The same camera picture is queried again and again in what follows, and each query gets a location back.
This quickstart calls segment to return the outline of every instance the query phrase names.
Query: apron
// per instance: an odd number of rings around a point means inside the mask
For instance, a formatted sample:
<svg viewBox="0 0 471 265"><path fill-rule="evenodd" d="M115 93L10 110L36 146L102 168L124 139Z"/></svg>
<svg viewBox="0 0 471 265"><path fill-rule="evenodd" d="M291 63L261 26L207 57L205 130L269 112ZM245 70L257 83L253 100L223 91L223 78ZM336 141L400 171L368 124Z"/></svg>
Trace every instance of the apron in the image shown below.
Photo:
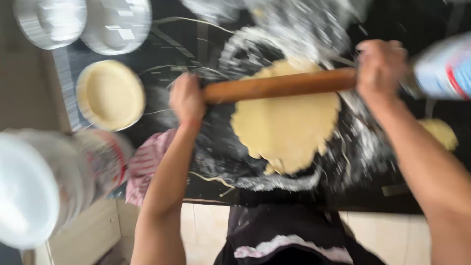
<svg viewBox="0 0 471 265"><path fill-rule="evenodd" d="M384 264L347 235L338 213L303 205L231 207L215 265Z"/></svg>

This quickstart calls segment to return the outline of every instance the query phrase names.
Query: rolled dough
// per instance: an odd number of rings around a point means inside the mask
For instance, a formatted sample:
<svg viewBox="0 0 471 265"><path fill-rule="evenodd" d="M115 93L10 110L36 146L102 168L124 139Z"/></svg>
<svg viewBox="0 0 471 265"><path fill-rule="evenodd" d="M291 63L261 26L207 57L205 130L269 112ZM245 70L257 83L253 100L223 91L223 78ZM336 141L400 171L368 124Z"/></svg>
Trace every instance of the rolled dough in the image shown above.
<svg viewBox="0 0 471 265"><path fill-rule="evenodd" d="M244 79L318 71L315 64L299 70L280 60ZM340 108L336 93L243 100L235 104L231 125L251 157L268 160L265 174L293 174L309 167L316 151L325 153Z"/></svg>
<svg viewBox="0 0 471 265"><path fill-rule="evenodd" d="M114 131L131 125L144 112L145 102L139 78L118 61L94 63L77 81L80 111L99 128Z"/></svg>
<svg viewBox="0 0 471 265"><path fill-rule="evenodd" d="M433 135L446 150L453 151L458 146L453 129L440 119L424 119L419 121L422 126Z"/></svg>

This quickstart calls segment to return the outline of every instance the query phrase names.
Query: dough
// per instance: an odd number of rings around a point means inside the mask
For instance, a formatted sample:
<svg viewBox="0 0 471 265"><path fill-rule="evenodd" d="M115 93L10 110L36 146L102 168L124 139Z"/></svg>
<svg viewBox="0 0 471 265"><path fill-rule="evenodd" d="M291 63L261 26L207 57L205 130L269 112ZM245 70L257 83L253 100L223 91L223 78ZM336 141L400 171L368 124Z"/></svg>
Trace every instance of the dough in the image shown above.
<svg viewBox="0 0 471 265"><path fill-rule="evenodd" d="M458 146L458 139L451 127L439 119L424 119L419 121L446 150L453 151Z"/></svg>
<svg viewBox="0 0 471 265"><path fill-rule="evenodd" d="M107 60L85 68L77 82L77 102L95 126L123 129L144 113L145 94L138 77L124 64Z"/></svg>
<svg viewBox="0 0 471 265"><path fill-rule="evenodd" d="M301 71L280 60L244 79L318 71L318 65ZM340 107L336 93L243 100L235 104L231 125L251 157L268 160L265 174L293 174L309 167L316 151L325 153Z"/></svg>

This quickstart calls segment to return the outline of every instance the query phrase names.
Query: wooden rolling pin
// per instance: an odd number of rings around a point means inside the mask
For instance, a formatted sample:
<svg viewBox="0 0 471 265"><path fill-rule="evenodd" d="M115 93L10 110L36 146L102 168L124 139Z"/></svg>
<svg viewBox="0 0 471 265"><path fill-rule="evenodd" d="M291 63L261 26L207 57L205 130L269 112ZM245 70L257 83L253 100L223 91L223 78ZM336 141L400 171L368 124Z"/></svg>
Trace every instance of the wooden rolling pin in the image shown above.
<svg viewBox="0 0 471 265"><path fill-rule="evenodd" d="M354 89L355 68L283 75L209 84L204 88L206 103L218 104L244 99L263 99Z"/></svg>

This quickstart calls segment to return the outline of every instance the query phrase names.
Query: tile floor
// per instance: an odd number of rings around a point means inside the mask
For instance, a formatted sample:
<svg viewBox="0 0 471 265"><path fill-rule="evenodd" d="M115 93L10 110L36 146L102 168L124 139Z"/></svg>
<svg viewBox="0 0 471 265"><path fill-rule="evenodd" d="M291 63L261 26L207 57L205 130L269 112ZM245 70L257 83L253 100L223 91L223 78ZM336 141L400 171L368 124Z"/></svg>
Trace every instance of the tile floor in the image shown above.
<svg viewBox="0 0 471 265"><path fill-rule="evenodd" d="M213 264L226 241L229 207L184 203L181 234L188 265ZM430 235L421 216L342 212L356 239L391 265L429 265Z"/></svg>

